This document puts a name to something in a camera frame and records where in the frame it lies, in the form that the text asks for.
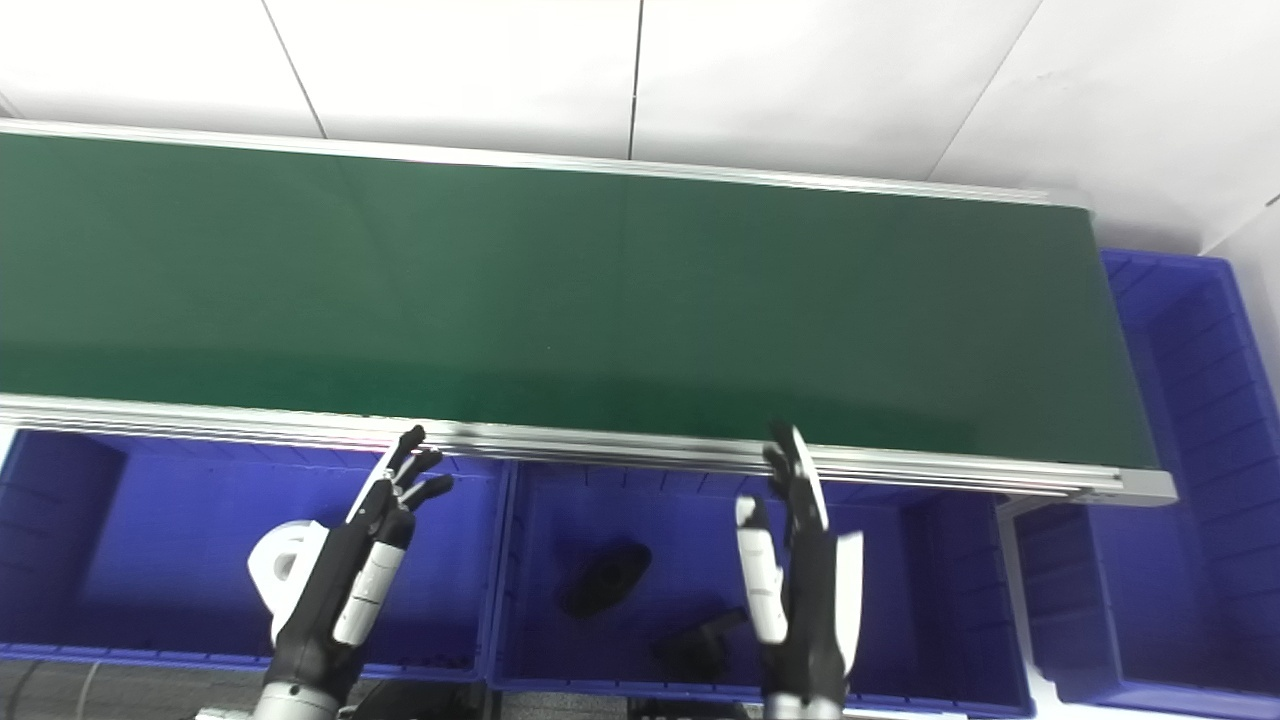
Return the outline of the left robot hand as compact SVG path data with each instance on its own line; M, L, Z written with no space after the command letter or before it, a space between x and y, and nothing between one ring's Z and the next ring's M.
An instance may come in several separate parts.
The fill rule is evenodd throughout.
M411 427L370 471L344 521L324 527L294 607L276 633L266 685L342 703L364 669L369 639L416 529L416 510L449 492L451 475L420 480L443 454Z

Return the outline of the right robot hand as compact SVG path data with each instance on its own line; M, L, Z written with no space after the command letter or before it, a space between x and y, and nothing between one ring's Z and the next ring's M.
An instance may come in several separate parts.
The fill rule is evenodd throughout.
M774 542L765 501L735 501L748 614L762 650L767 719L838 719L861 630L865 537L832 530L820 474L800 429L771 424L762 455L786 510ZM788 561L781 562L785 550Z

